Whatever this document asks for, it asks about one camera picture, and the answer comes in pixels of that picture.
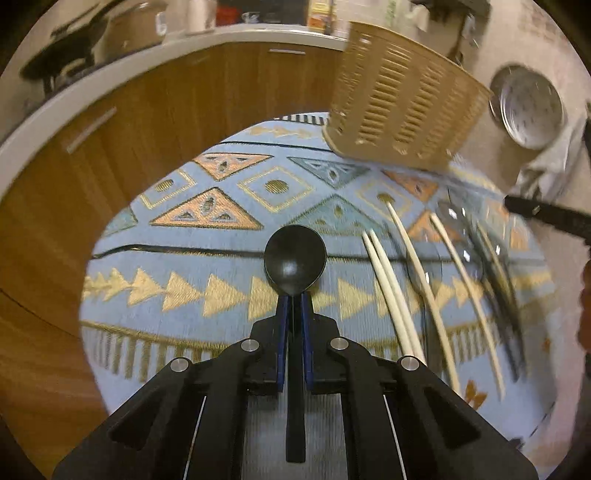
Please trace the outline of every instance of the chopstick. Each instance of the chopstick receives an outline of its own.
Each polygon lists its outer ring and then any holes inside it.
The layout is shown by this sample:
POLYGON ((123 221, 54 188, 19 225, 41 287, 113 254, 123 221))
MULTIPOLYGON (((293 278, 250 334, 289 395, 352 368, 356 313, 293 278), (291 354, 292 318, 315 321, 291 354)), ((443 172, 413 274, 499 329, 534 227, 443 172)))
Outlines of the chopstick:
POLYGON ((466 271, 466 267, 464 267, 464 264, 462 263, 462 260, 460 259, 460 255, 457 253, 456 247, 453 246, 453 243, 452 243, 451 239, 449 238, 449 235, 447 234, 445 227, 443 226, 441 220, 439 219, 439 217, 437 216, 436 213, 431 214, 431 221, 432 221, 433 225, 435 226, 435 229, 438 231, 439 235, 441 235, 443 242, 446 244, 446 247, 452 256, 453 261, 456 264, 456 267, 457 267, 460 275, 462 276, 462 280, 464 281, 464 284, 466 285, 466 288, 468 290, 468 295, 470 295, 470 299, 472 301, 472 304, 474 305, 474 310, 476 311, 476 316, 478 317, 478 321, 480 322, 480 326, 482 328, 482 331, 484 332, 484 338, 486 340, 486 344, 488 346, 489 353, 491 355, 492 369, 495 373, 496 386, 499 391, 499 397, 501 400, 503 400, 503 398, 505 398, 505 382, 503 380, 503 374, 501 373, 501 366, 499 364, 499 357, 496 354, 495 344, 492 339, 491 329, 489 328, 488 323, 486 321, 486 316, 485 316, 484 311, 482 309, 482 304, 480 303, 480 300, 476 296, 476 291, 474 289, 474 285, 472 284, 472 281, 470 280, 470 277, 468 276, 468 272, 466 271))
POLYGON ((445 324, 443 323, 443 319, 441 318, 441 312, 437 307, 435 296, 433 295, 431 287, 427 283, 425 271, 423 270, 421 261, 418 259, 418 255, 413 247, 413 243, 410 241, 407 231, 404 229, 404 225, 400 221, 400 218, 398 217, 396 210, 394 210, 394 208, 392 207, 392 204, 388 202, 387 206, 388 210, 390 211, 390 215, 392 216, 392 220, 394 221, 396 228, 398 228, 398 232, 400 233, 400 236, 402 237, 402 240, 406 245, 410 259, 413 262, 413 266, 417 271, 418 279, 421 282, 421 287, 423 288, 423 292, 425 294, 425 299, 427 300, 427 304, 429 306, 429 309, 431 310, 431 314, 433 315, 433 321, 435 322, 437 334, 439 335, 439 340, 441 342, 443 357, 446 361, 447 371, 449 373, 449 381, 451 383, 452 390, 458 395, 462 396, 462 393, 460 392, 460 380, 457 376, 456 364, 453 361, 452 346, 449 343, 449 337, 447 336, 445 324))
POLYGON ((369 259, 371 260, 371 264, 374 266, 375 276, 378 278, 379 286, 382 289, 382 293, 384 294, 386 306, 388 307, 388 311, 392 317, 392 322, 394 323, 394 328, 396 329, 396 335, 398 336, 402 354, 413 355, 413 347, 411 346, 408 332, 404 325, 404 321, 402 320, 402 314, 400 313, 400 309, 398 308, 398 304, 394 298, 394 293, 392 292, 392 288, 388 282, 386 272, 384 271, 382 264, 379 262, 378 254, 369 240, 368 234, 363 232, 362 236, 363 243, 365 244, 365 248, 369 254, 369 259))
POLYGON ((421 341, 418 338, 417 329, 414 327, 413 318, 410 315, 408 304, 406 302, 406 299, 404 298, 404 294, 402 293, 400 283, 396 278, 396 274, 394 273, 392 264, 390 263, 390 260, 388 259, 388 256, 384 251, 384 247, 382 247, 382 244, 378 239, 378 236, 375 234, 373 230, 369 231, 369 237, 371 238, 376 252, 378 253, 379 261, 382 264, 384 271, 386 272, 386 277, 388 279, 388 282, 390 283, 390 287, 392 287, 392 292, 394 293, 394 298, 396 300, 396 303, 398 304, 398 309, 402 314, 402 321, 404 322, 404 326, 406 327, 410 344, 413 348, 414 356, 417 357, 425 365, 427 365, 425 353, 423 352, 421 341))

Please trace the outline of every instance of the metal screw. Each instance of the metal screw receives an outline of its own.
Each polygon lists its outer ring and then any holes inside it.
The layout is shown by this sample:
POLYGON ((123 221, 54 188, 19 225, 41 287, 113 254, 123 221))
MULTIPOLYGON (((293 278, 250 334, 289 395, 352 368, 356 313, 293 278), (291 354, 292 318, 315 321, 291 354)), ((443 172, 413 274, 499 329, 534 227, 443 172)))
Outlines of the metal screw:
POLYGON ((244 340, 242 342, 242 344, 240 345, 240 347, 245 352, 256 352, 259 348, 259 342, 257 342, 256 340, 251 340, 251 339, 244 340))
POLYGON ((189 368, 189 361, 186 358, 175 358, 170 364, 173 372, 184 372, 187 368, 189 368))
POLYGON ((345 350, 349 346, 349 342, 342 337, 337 337, 330 341, 330 346, 335 350, 345 350))
POLYGON ((413 371, 420 366, 420 363, 413 356, 405 356, 402 360, 400 360, 400 365, 402 365, 402 368, 405 370, 413 371))

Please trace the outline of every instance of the black knife handle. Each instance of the black knife handle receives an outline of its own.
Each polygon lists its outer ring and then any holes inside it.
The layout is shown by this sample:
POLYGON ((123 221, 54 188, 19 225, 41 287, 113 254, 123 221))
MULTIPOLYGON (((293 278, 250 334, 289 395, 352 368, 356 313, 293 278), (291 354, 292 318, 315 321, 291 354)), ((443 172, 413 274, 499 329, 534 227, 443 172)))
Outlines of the black knife handle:
POLYGON ((591 216, 586 213, 511 195, 505 197, 505 208, 524 218, 535 218, 558 230, 578 236, 591 245, 591 216))

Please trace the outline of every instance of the cabinet door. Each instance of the cabinet door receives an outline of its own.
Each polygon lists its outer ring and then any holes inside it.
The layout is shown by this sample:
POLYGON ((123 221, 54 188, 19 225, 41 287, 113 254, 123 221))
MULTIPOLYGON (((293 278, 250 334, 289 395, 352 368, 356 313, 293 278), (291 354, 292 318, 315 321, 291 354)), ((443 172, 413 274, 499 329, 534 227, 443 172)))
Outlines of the cabinet door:
POLYGON ((104 227, 182 164, 165 67, 131 80, 72 120, 0 204, 0 288, 73 335, 79 334, 86 264, 104 227))
POLYGON ((0 411, 29 460, 47 478, 104 419, 80 339, 0 293, 0 411))
POLYGON ((167 102, 186 162, 229 135, 225 106, 230 99, 226 95, 223 46, 169 62, 164 77, 167 102))
POLYGON ((224 48, 225 114, 229 135, 267 120, 261 77, 261 43, 227 43, 224 48))
POLYGON ((292 44, 261 44, 259 80, 267 117, 327 111, 342 52, 292 44))

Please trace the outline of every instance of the plastic basket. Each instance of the plastic basket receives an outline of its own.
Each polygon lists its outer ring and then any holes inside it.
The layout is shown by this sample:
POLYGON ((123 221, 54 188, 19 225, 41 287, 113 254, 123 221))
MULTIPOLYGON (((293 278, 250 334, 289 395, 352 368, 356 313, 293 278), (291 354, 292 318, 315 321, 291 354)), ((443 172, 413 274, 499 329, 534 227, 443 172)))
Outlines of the plastic basket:
POLYGON ((351 22, 324 138, 342 157, 443 170, 491 94, 427 47, 351 22))

